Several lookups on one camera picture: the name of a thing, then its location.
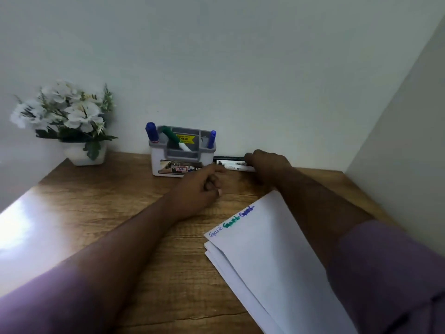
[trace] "stack of paper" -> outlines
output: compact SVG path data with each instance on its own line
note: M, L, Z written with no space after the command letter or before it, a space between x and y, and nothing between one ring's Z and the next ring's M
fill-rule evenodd
M279 192L204 236L207 257L264 333L357 333Z

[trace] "desk surface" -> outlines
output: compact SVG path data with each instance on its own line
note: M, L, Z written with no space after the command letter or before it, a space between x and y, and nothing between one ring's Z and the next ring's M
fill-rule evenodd
M339 171L301 169L392 223ZM116 323L122 333L261 333L204 255L203 233L266 194L253 174L221 175L224 195L160 241ZM147 205L176 178L154 177L149 155L109 153L97 167L62 162L0 215L0 295L47 271Z

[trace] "desk organizer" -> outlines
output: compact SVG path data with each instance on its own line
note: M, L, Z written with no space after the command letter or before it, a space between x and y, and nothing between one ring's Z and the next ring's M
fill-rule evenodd
M183 177L187 172L199 170L213 162L216 142L213 148L207 148L210 131L169 126L172 132L189 147L190 152L181 150L175 142L169 140L162 132L163 127L163 125L156 127L159 142L149 141L154 176Z

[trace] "shirt sleeve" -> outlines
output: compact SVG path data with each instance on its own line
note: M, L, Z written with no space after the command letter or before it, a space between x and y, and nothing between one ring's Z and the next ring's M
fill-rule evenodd
M445 333L445 259L395 227L353 228L327 276L361 334Z
M102 333L103 307L75 267L57 266L0 298L0 333Z

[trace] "flower pot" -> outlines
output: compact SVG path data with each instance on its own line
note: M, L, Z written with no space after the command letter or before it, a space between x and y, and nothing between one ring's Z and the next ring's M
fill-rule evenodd
M101 149L99 150L99 155L95 160L90 159L87 156L87 151L84 151L85 143L61 143L65 156L77 167L85 165L99 165L102 164L105 160L105 153L107 151L106 141L99 142L101 145Z

